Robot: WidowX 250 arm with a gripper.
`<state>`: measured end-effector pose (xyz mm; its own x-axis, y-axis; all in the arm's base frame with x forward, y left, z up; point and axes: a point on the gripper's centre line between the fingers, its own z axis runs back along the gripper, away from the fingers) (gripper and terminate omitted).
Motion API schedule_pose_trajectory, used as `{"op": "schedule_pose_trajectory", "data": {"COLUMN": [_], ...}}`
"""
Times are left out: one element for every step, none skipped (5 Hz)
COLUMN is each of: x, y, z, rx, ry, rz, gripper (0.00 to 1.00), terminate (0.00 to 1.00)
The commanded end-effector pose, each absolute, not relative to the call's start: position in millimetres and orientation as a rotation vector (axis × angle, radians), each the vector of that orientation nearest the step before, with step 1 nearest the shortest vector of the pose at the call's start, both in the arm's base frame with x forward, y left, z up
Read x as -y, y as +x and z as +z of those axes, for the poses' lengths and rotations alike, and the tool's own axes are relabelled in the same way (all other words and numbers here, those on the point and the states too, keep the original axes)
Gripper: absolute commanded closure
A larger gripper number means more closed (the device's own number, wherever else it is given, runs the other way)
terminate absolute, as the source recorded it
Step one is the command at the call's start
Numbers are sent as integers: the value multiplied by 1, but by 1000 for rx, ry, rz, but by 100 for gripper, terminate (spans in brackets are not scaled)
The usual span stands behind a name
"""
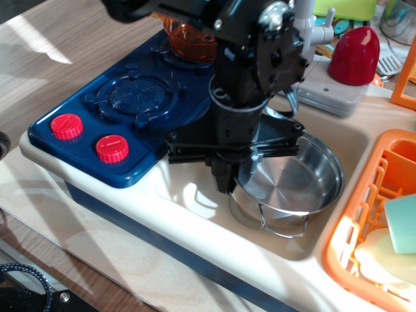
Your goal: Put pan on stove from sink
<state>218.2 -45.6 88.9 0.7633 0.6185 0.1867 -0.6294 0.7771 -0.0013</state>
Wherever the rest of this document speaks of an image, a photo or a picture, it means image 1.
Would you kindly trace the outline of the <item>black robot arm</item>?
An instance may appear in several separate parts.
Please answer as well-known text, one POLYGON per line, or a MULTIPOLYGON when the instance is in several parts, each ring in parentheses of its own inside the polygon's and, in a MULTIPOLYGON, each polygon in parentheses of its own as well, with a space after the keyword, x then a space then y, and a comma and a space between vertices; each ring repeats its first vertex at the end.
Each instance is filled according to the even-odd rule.
POLYGON ((294 121, 293 84, 308 62, 290 1, 105 1, 114 20, 132 23, 161 14, 216 41, 209 83, 211 107, 199 120, 166 136, 171 163, 203 161, 217 191, 233 192, 265 157, 298 153, 304 126, 294 121))

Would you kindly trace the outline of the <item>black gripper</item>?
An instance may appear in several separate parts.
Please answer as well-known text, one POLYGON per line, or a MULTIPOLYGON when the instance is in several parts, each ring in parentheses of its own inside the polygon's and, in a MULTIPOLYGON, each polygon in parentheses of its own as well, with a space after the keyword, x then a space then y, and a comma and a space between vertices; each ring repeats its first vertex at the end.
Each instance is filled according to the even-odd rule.
POLYGON ((298 153, 305 127, 293 119, 275 118, 261 111, 226 112, 209 109, 200 119, 168 132, 168 161, 211 162, 216 190, 231 194, 238 182, 247 182, 263 157, 298 153))

